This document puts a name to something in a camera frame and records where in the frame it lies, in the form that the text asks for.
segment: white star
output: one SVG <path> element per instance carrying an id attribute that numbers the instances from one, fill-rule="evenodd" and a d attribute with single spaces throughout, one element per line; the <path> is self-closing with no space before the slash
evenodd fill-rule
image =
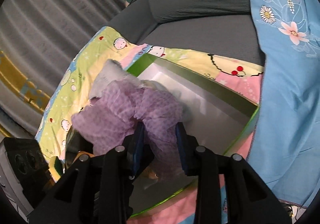
<path id="1" fill-rule="evenodd" d="M 227 84 L 227 82 L 225 80 L 220 80 L 219 83 L 222 84 L 222 85 L 226 85 Z"/>

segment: gray curtain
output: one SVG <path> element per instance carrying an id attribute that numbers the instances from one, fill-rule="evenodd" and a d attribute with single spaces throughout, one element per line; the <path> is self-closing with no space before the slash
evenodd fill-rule
<path id="1" fill-rule="evenodd" d="M 0 49 L 38 89 L 51 96 L 71 60 L 124 8 L 124 2 L 5 0 L 0 7 Z M 12 94 L 2 82 L 0 107 L 0 124 L 12 135 L 20 137 L 24 130 L 36 133 L 41 113 Z"/>

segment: flower center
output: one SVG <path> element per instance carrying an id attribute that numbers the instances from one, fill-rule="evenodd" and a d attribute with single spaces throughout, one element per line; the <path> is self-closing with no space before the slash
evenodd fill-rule
<path id="1" fill-rule="evenodd" d="M 264 15 L 266 16 L 266 18 L 270 18 L 270 13 L 268 11 L 266 11 Z"/>

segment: flower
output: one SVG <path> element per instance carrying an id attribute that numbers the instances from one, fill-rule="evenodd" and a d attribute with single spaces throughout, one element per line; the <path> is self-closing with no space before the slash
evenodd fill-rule
<path id="1" fill-rule="evenodd" d="M 271 7 L 267 7 L 265 5 L 262 5 L 260 8 L 260 16 L 265 22 L 270 24 L 273 24 L 276 21 Z"/>
<path id="2" fill-rule="evenodd" d="M 291 22 L 291 25 L 287 25 L 284 22 L 281 22 L 281 25 L 284 29 L 278 28 L 281 33 L 290 36 L 290 40 L 297 46 L 300 41 L 308 42 L 309 39 L 303 38 L 306 36 L 305 33 L 298 32 L 298 27 L 295 22 Z"/>

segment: white daisy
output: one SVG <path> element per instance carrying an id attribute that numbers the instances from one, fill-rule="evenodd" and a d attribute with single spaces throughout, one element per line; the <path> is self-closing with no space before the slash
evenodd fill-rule
<path id="1" fill-rule="evenodd" d="M 260 16 L 265 22 L 270 24 L 273 24 L 276 21 L 271 7 L 267 7 L 265 5 L 261 6 L 260 8 Z"/>

